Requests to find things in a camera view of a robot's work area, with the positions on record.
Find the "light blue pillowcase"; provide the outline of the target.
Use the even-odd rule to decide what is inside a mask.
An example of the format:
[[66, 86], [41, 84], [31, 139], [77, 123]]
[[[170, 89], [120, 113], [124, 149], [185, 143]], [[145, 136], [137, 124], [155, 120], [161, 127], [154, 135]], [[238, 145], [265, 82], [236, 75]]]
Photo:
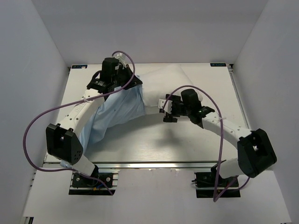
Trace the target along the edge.
[[85, 123], [78, 139], [86, 151], [88, 144], [100, 142], [108, 128], [145, 115], [142, 85], [111, 94]]

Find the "white pillow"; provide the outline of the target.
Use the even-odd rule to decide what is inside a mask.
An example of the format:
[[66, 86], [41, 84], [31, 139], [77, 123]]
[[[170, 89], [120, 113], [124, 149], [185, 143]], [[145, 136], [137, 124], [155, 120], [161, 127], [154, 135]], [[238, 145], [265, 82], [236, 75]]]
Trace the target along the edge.
[[158, 114], [158, 101], [165, 99], [176, 88], [193, 85], [191, 79], [178, 64], [170, 64], [140, 76], [142, 84], [142, 100], [145, 114]]

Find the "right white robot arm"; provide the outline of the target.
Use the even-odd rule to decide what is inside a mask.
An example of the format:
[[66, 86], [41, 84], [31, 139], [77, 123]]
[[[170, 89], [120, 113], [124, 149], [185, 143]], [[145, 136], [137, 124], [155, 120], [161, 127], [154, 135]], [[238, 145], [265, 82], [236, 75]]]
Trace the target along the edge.
[[211, 181], [216, 186], [222, 186], [233, 176], [255, 178], [277, 162], [266, 131], [243, 128], [221, 118], [214, 109], [201, 104], [193, 89], [182, 91], [180, 96], [167, 94], [159, 100], [158, 108], [165, 113], [164, 122], [176, 123], [178, 117], [186, 116], [193, 124], [223, 137], [236, 148], [236, 158], [212, 167]]

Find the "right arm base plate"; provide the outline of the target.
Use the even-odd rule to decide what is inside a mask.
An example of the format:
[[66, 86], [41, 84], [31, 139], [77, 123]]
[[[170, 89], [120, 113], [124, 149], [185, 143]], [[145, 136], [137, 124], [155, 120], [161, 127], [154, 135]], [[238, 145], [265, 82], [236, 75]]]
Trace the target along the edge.
[[[214, 165], [215, 163], [200, 163], [200, 166], [195, 168], [191, 186], [195, 188], [197, 198], [213, 199], [216, 173], [211, 171], [211, 167]], [[229, 186], [229, 188], [220, 196], [220, 198], [241, 197], [237, 176], [232, 176], [226, 179], [219, 177], [216, 195], [219, 195], [227, 186]]]

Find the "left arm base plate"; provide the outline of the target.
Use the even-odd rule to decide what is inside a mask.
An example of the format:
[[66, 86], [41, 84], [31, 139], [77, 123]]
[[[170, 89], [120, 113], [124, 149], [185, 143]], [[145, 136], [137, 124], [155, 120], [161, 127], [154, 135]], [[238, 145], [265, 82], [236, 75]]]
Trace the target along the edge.
[[81, 196], [112, 196], [118, 184], [118, 173], [99, 173], [98, 179], [103, 181], [107, 188], [99, 181], [83, 177], [79, 173], [73, 173], [69, 188], [69, 195]]

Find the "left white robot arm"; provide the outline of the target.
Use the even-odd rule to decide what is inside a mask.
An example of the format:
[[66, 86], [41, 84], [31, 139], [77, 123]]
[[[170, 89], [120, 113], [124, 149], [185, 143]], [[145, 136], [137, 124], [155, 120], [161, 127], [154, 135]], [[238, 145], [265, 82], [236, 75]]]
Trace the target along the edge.
[[84, 156], [79, 135], [90, 117], [115, 89], [128, 90], [142, 85], [134, 71], [125, 63], [123, 53], [105, 58], [101, 70], [92, 76], [81, 100], [60, 122], [49, 124], [46, 128], [48, 154], [69, 163], [83, 176], [88, 186], [98, 183], [98, 168]]

